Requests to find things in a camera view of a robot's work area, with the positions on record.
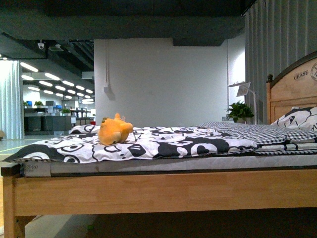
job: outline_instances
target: ceiling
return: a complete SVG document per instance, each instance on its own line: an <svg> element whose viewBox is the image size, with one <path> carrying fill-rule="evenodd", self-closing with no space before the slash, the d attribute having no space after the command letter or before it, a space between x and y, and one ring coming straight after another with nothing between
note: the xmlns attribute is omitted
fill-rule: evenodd
<svg viewBox="0 0 317 238"><path fill-rule="evenodd" d="M220 46L244 31L243 14L254 2L1 0L0 54L94 90L93 78L82 79L82 72L94 71L94 39L172 38L176 47Z"/></svg>

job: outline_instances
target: checkered bedding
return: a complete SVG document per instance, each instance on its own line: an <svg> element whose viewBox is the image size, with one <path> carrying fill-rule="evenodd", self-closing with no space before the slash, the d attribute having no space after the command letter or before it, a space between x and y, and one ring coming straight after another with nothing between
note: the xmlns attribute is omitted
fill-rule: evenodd
<svg viewBox="0 0 317 238"><path fill-rule="evenodd" d="M272 125L206 122L195 127L135 127L124 143L102 145L99 126L35 142L5 159L92 163L104 160L317 153L317 132Z"/></svg>
<svg viewBox="0 0 317 238"><path fill-rule="evenodd" d="M310 154L317 152L317 131L289 129L275 125L248 125L227 122L206 122L197 126L228 133L257 144L260 155Z"/></svg>

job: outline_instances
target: white lamp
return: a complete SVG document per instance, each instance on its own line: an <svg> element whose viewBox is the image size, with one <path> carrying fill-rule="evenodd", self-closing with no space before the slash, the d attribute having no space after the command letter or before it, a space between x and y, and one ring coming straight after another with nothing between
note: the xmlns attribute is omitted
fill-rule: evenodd
<svg viewBox="0 0 317 238"><path fill-rule="evenodd" d="M250 91L253 94L253 101L254 101L254 125L258 124L258 111L257 111L257 98L256 93L250 89L251 82L241 82L241 83L234 83L228 85L228 87L236 87L239 86L237 97L245 96Z"/></svg>

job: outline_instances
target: gray curtain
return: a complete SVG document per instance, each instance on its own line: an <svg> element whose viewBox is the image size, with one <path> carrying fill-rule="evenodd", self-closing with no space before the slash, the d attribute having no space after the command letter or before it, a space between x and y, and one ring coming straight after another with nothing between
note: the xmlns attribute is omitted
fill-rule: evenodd
<svg viewBox="0 0 317 238"><path fill-rule="evenodd" d="M246 81L266 123L267 75L273 78L317 50L317 0L258 0L246 13ZM246 102L253 106L252 95Z"/></svg>
<svg viewBox="0 0 317 238"><path fill-rule="evenodd" d="M23 139L22 89L18 61L0 61L0 129L6 139Z"/></svg>

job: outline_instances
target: wooden slat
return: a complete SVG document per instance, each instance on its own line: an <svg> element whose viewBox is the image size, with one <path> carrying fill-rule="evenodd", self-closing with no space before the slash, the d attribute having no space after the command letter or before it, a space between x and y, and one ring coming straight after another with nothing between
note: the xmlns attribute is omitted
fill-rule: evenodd
<svg viewBox="0 0 317 238"><path fill-rule="evenodd" d="M309 98L302 98L302 99L293 99L293 100L286 100L286 101L271 101L271 106L290 106L290 107L309 107L317 105L317 96L316 97L309 97Z"/></svg>
<svg viewBox="0 0 317 238"><path fill-rule="evenodd" d="M317 170L18 178L15 188L18 216L317 206Z"/></svg>

